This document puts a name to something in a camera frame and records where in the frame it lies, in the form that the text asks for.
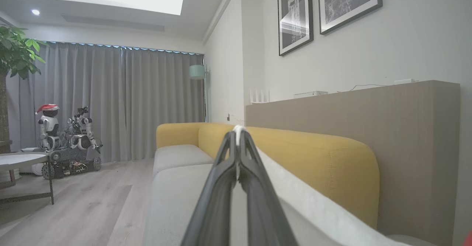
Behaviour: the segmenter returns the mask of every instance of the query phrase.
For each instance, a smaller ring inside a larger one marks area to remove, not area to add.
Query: potted tree
[[[34,64],[36,60],[45,62],[39,54],[39,44],[35,39],[27,39],[26,29],[0,26],[0,153],[10,152],[10,132],[8,130],[8,107],[6,77],[18,75],[28,78],[30,73],[41,71]]]

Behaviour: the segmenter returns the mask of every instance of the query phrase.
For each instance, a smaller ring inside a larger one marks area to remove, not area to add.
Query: floor lamp
[[[208,71],[204,66],[194,65],[189,68],[190,79],[192,80],[204,80],[204,93],[205,93],[205,122],[208,122],[208,86],[207,86],[207,74]]]

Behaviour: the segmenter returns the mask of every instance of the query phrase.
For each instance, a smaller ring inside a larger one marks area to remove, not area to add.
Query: curtain fold
[[[152,157],[160,124],[204,121],[203,81],[188,75],[189,66],[202,64],[201,55],[49,43],[40,56],[42,75],[20,81],[22,148],[37,145],[34,112],[47,103],[60,107],[61,130],[77,108],[90,107],[104,162]]]

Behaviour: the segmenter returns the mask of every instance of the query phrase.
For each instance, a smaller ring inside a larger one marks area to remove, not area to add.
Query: wooden floor
[[[50,198],[0,205],[1,246],[140,246],[152,184],[152,159],[104,164],[98,172],[53,180]],[[0,197],[49,192],[23,175]]]

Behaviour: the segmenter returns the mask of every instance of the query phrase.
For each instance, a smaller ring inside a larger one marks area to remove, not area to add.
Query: tree trunk
[[[0,70],[0,154],[10,153],[10,131],[8,128],[7,74]]]

